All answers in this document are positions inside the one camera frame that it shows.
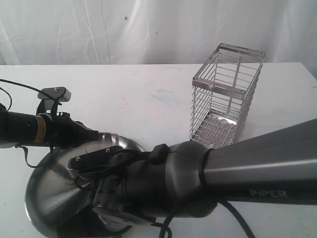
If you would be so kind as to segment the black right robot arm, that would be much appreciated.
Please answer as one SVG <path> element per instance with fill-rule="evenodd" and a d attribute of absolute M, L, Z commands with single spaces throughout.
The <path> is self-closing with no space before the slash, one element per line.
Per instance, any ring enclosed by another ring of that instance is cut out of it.
<path fill-rule="evenodd" d="M 149 152 L 111 146 L 73 157 L 68 167 L 88 204 L 58 226 L 60 238 L 119 237 L 135 225 L 169 238 L 173 218 L 203 218 L 217 205 L 252 238 L 233 201 L 316 205 L 317 122 L 217 149 L 193 140 Z"/>

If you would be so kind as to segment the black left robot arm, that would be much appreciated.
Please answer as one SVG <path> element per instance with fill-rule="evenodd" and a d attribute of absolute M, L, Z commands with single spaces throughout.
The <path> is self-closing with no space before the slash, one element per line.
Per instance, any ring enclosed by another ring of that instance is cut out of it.
<path fill-rule="evenodd" d="M 3 111 L 0 113 L 0 147 L 78 147 L 98 141 L 101 134 L 73 121 L 69 113 L 29 115 Z"/>

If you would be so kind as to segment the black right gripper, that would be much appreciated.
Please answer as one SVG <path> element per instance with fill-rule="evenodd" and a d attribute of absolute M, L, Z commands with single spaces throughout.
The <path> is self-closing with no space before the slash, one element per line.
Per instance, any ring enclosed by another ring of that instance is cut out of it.
<path fill-rule="evenodd" d="M 110 238 L 159 216 L 159 175 L 130 173 L 75 186 L 57 216 L 59 238 Z"/>

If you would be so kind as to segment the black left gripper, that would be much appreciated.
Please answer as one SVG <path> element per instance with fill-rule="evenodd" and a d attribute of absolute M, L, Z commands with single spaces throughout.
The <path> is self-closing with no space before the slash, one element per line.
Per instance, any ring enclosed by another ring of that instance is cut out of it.
<path fill-rule="evenodd" d="M 70 114 L 51 117 L 49 114 L 38 114 L 36 119 L 42 118 L 45 122 L 45 136 L 43 144 L 68 148 L 78 147 L 86 142 L 96 141 L 99 132 L 86 127 L 80 121 L 73 121 Z"/>

